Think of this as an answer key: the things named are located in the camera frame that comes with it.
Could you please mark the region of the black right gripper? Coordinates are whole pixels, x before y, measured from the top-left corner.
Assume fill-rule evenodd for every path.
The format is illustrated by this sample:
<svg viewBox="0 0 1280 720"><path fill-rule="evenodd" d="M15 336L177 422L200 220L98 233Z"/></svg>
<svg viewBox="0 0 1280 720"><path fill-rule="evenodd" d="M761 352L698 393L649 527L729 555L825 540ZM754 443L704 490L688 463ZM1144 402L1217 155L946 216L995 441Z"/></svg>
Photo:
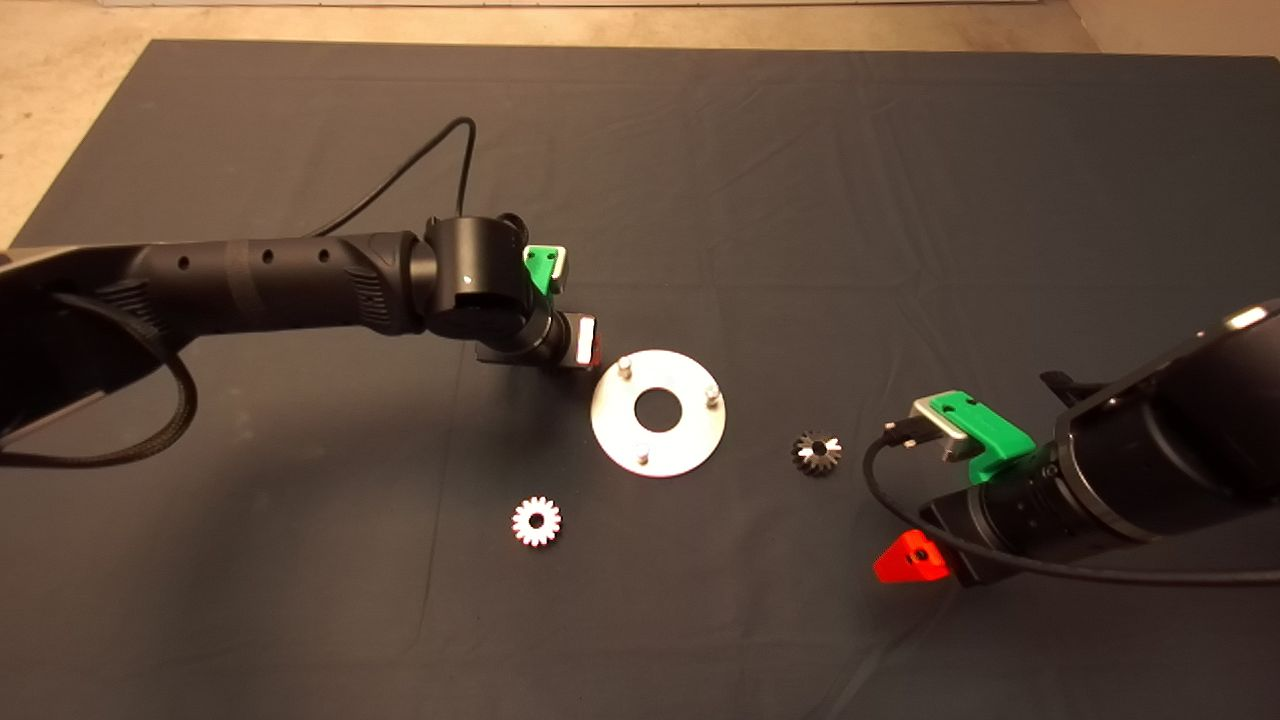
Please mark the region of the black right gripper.
<svg viewBox="0 0 1280 720"><path fill-rule="evenodd" d="M1029 455L984 483L933 498L920 519L988 550L1046 562L1071 562L1076 550L1074 506L1059 486L1053 455ZM883 584L948 578L948 561L922 530L905 530L873 562Z"/></svg>

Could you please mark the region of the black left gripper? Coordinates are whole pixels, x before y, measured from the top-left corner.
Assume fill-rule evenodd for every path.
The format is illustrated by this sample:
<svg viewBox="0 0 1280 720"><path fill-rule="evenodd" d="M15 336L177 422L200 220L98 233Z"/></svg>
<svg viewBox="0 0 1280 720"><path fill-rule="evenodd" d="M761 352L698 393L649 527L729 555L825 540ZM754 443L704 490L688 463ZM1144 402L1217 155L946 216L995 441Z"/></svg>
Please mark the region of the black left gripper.
<svg viewBox="0 0 1280 720"><path fill-rule="evenodd" d="M595 368L600 363L598 320L586 313L536 309L513 334L476 342L475 357L504 366Z"/></svg>

